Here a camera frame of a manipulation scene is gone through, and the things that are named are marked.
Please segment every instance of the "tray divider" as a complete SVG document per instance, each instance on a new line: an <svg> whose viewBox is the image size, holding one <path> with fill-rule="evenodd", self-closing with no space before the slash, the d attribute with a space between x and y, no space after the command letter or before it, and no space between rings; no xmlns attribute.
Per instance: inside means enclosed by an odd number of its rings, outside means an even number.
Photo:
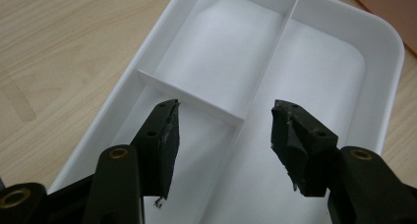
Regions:
<svg viewBox="0 0 417 224"><path fill-rule="evenodd" d="M243 124L244 118L242 116L235 115L232 112L228 112L175 85L163 82L159 80L158 78L155 78L154 76L148 74L147 72L139 70L139 74L146 84L164 93L167 93L173 97L178 98L180 103L184 102L184 103L190 104L191 106L196 107L210 114L211 116L218 118L222 121L225 121L228 124L233 125L235 127L238 127L239 125Z"/></svg>
<svg viewBox="0 0 417 224"><path fill-rule="evenodd" d="M259 88L259 86L261 85L261 83L262 83L262 81L264 79L264 75L265 75L267 69L269 68L269 64L270 64L270 61L271 61L271 59L272 59L272 57L273 57L273 55L275 53L275 50L277 49L277 47L278 47L278 45L280 43L280 40L282 39L282 36L285 33L285 30L287 28L287 24L288 24L289 20L292 18L292 15L293 15L294 10L295 10L295 8L297 6L297 3L298 3L298 0L295 0L293 6L291 7L291 9L289 10L289 12L285 16L285 20L284 20L282 26L280 27L280 30L278 32L278 35L276 36L274 48L270 51L270 53L268 55L268 60L266 61L266 66L263 68L263 70L262 70L262 72L261 72L261 74L260 74L260 76L258 78L256 88L252 92L251 98L250 98L250 100L248 102L248 105L247 105L247 107L245 109L245 117L248 114L248 111L249 111L250 106L253 104L253 100L255 99L255 96L257 95L258 88ZM215 189L217 187L217 183L224 176L224 169L223 168L227 166L227 163L228 163L229 159L231 158L231 156L234 153L234 150L236 149L236 146L237 146L237 142L236 141L237 141L237 139L240 136L241 128L243 127L243 123L244 123L244 121L236 129L236 134L234 135L231 144L227 147L227 149L226 149L226 151L224 153L224 156L222 157L222 159L220 161L220 164L218 166L218 168L219 168L218 169L218 173L217 173L217 176L216 176L217 179L215 179L215 182L212 183L211 189L207 193L207 198L205 198L205 204L202 204L202 212L199 213L199 216L198 216L198 218L196 219L196 221L194 223L199 223L199 224L204 224L205 223L205 216L208 214L208 210L209 210L209 207L210 207L210 204L211 204L211 200L213 198L213 195L212 194L216 192Z"/></svg>
<svg viewBox="0 0 417 224"><path fill-rule="evenodd" d="M297 7L298 1L299 0L295 0L294 1L294 4L291 6L291 8L289 9L289 11L287 12L287 14L285 16L285 20L283 21L283 23L282 23L282 25L280 27L280 30L279 30L279 32L278 32L278 34L276 36L276 39L275 39L273 48L269 52L269 55L268 55L267 60L266 60L266 64L263 67L263 69L262 69L262 71L261 71L261 73L260 73L260 75L258 77L257 83L255 85L255 89L252 91L251 96L250 96L250 99L248 101L248 104L247 104L247 106L245 108L245 111L244 111L245 117L248 114L249 109L251 108L250 106L252 105L252 102L253 102L253 100L255 99L255 96L258 93L258 89L259 89L262 81L264 80L264 75L265 75L267 69L269 68L270 61L272 60L272 57L275 54L276 49L278 48L279 43L281 42L281 39L282 39L282 37L285 34L285 31L287 30L288 22L292 19L292 16L293 16L294 11L295 11L295 9Z"/></svg>

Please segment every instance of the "brass screw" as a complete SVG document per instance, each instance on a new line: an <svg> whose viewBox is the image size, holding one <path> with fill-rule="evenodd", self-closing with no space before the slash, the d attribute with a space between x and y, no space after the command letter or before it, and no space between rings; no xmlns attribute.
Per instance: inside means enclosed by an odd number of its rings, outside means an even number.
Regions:
<svg viewBox="0 0 417 224"><path fill-rule="evenodd" d="M113 159L118 159L128 155L128 153L129 150L126 148L115 148L108 153L108 156Z"/></svg>
<svg viewBox="0 0 417 224"><path fill-rule="evenodd" d="M30 196L30 190L20 188L0 198L0 208L10 208L24 202Z"/></svg>
<svg viewBox="0 0 417 224"><path fill-rule="evenodd" d="M372 156L371 153L369 153L365 150L362 150L362 149L357 149L357 148L350 150L350 155L352 155L352 156L354 156L358 159L361 159L361 160L372 160L372 159L374 159L374 157Z"/></svg>

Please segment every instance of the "white plastic tray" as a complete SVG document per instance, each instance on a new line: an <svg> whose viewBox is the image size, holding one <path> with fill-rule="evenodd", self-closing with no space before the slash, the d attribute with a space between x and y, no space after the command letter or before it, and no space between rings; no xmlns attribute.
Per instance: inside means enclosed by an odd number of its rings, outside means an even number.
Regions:
<svg viewBox="0 0 417 224"><path fill-rule="evenodd" d="M335 0L172 0L50 192L129 143L178 98L181 145L168 201L148 223L329 223L269 148L275 99L302 105L338 146L381 152L403 61L383 20Z"/></svg>

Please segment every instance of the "table surface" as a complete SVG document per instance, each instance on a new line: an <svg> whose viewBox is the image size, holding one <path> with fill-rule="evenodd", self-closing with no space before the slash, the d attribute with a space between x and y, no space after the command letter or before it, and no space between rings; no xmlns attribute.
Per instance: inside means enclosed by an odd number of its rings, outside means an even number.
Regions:
<svg viewBox="0 0 417 224"><path fill-rule="evenodd" d="M361 8L355 0L340 0ZM0 176L49 187L169 0L0 0ZM383 158L417 187L417 58Z"/></svg>

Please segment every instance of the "wood grain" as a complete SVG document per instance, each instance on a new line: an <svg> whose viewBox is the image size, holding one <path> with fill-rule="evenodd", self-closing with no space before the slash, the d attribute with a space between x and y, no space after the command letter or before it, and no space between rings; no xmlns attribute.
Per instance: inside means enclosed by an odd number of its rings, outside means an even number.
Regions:
<svg viewBox="0 0 417 224"><path fill-rule="evenodd" d="M355 0L341 0L360 7ZM49 187L169 0L0 0L0 175ZM409 52L384 159L417 187Z"/></svg>

